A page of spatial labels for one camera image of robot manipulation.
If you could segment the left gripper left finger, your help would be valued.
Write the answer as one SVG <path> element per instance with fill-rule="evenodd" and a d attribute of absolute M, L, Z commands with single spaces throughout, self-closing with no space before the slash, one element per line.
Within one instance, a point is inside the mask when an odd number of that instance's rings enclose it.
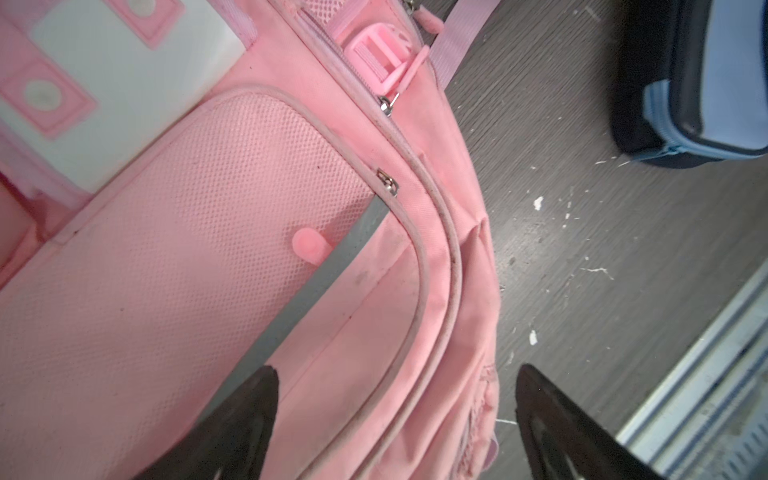
<path fill-rule="evenodd" d="M 138 479 L 258 479 L 278 409 L 279 377 L 259 368 Z"/>

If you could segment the blue pencil case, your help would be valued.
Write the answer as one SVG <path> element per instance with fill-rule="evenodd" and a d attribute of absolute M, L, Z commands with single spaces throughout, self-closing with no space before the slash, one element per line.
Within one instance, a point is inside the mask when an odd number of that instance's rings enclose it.
<path fill-rule="evenodd" d="M 630 1 L 611 132 L 671 169 L 767 153 L 767 3 Z"/>

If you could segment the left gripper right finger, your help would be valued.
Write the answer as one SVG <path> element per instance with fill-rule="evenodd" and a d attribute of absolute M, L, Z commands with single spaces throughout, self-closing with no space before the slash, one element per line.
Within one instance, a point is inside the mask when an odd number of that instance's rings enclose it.
<path fill-rule="evenodd" d="M 534 479 L 658 479 L 531 364 L 516 377 L 516 419 Z"/>

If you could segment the pink student backpack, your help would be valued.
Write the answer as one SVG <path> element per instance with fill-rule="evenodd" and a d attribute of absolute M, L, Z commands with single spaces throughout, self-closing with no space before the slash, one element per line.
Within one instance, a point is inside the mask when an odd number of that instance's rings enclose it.
<path fill-rule="evenodd" d="M 1 475 L 138 479 L 263 366 L 258 479 L 475 479 L 500 285 L 459 1 L 1 5 Z"/>

